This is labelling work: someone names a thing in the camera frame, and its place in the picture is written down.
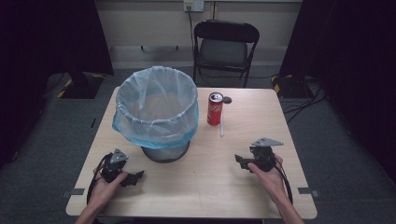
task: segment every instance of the chair seat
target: chair seat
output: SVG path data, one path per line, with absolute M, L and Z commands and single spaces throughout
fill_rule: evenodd
M 248 67 L 248 45 L 242 42 L 204 39 L 198 63 L 246 68 Z

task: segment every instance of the can lid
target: can lid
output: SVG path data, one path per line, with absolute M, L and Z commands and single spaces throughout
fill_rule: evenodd
M 221 102 L 223 99 L 223 96 L 219 92 L 212 92 L 209 96 L 210 100 L 213 102 Z
M 231 99 L 230 96 L 224 96 L 223 102 L 224 102 L 224 104 L 229 105 L 230 103 L 233 102 L 233 99 Z

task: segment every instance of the blue plastic bag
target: blue plastic bag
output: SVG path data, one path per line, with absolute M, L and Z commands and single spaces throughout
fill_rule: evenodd
M 113 129 L 141 147 L 183 147 L 198 127 L 198 92 L 186 74 L 154 66 L 120 86 Z

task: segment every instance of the black curtain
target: black curtain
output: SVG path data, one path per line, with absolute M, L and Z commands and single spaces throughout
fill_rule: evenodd
M 396 183 L 395 11 L 393 0 L 337 1 L 309 75 Z
M 94 0 L 0 2 L 0 167 L 21 144 L 49 76 L 113 74 Z

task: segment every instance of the gray carpet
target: gray carpet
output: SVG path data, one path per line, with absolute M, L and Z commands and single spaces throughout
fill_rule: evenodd
M 24 142 L 19 157 L 0 170 L 1 224 L 73 223 L 76 220 L 65 213 L 68 200 L 61 194 L 75 186 L 114 88 L 136 70 L 139 69 L 117 70 L 114 77 L 106 77 L 93 100 L 57 98 L 68 76 L 59 74 L 50 78 L 42 116 Z M 191 67 L 178 70 L 192 75 Z M 272 88 L 267 77 L 278 70 L 279 66 L 253 66 L 247 87 Z M 203 77 L 197 79 L 199 86 L 240 88 L 243 85 L 237 74 L 237 77 L 218 77 L 219 73 L 205 70 L 203 73 Z M 318 91 L 318 87 L 318 83 L 310 83 L 313 92 Z M 305 99 L 281 100 L 286 110 L 304 102 Z M 286 119 L 291 119 L 294 113 L 287 113 Z M 319 193 L 315 198 L 318 216 L 307 223 L 396 223 L 396 188 L 376 160 L 348 135 L 331 102 L 323 100 L 307 107 L 290 121 L 289 127 L 308 185 Z M 101 220 L 119 221 L 117 218 Z M 282 223 L 277 219 L 265 221 Z M 134 222 L 191 223 L 191 220 L 139 218 Z M 215 220 L 210 223 L 249 222 Z

